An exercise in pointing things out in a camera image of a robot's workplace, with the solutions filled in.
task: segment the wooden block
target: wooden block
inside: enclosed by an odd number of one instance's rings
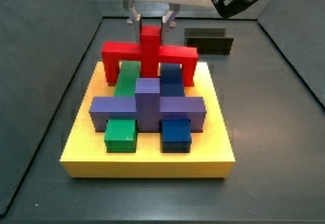
[[[162,153],[161,133],[138,133],[136,153],[107,153],[105,133],[95,133],[89,114],[94,96],[111,96],[103,64],[89,84],[61,162],[73,177],[226,177],[236,157],[206,63],[198,63],[196,87],[186,95],[204,97],[208,116],[204,133],[192,133],[190,153]]]

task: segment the block structure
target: block structure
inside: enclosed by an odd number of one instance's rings
[[[236,157],[213,88],[206,63],[198,63],[196,88],[188,97],[202,96],[208,107],[204,133],[192,133],[189,153],[162,153],[161,133],[138,133],[136,153],[107,152],[105,133],[97,133],[89,114],[94,96],[111,97],[114,87],[105,86],[105,68],[99,63],[89,84],[61,162],[73,177],[226,177]]]
[[[141,77],[157,78],[160,63],[182,65],[185,86],[194,86],[193,76],[197,67],[198,53],[196,47],[162,46],[162,28],[144,26],[140,44],[107,42],[102,56],[109,84],[115,84],[121,60],[141,61]]]

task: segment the blue block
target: blue block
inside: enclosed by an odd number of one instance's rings
[[[206,105],[202,97],[161,97],[162,120],[190,120],[190,131],[202,132]]]
[[[162,97],[185,97],[182,69],[178,64],[161,64],[161,94]]]
[[[95,97],[89,110],[95,131],[105,132],[107,120],[136,120],[136,97]]]
[[[189,120],[162,121],[162,151],[165,153],[190,152]]]

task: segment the purple block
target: purple block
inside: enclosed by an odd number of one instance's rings
[[[138,78],[137,83],[138,131],[160,132],[161,80]]]
[[[137,99],[136,97],[95,97],[89,113],[95,131],[105,132],[109,119],[137,119]]]
[[[161,97],[162,120],[190,120],[190,131],[202,132],[206,105],[202,97]]]
[[[138,78],[137,94],[161,94],[160,78]]]

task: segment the dark blue block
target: dark blue block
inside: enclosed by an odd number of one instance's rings
[[[189,120],[162,121],[162,151],[189,152],[190,151],[190,123]]]
[[[161,94],[164,97],[185,97],[182,69],[178,64],[161,65]]]

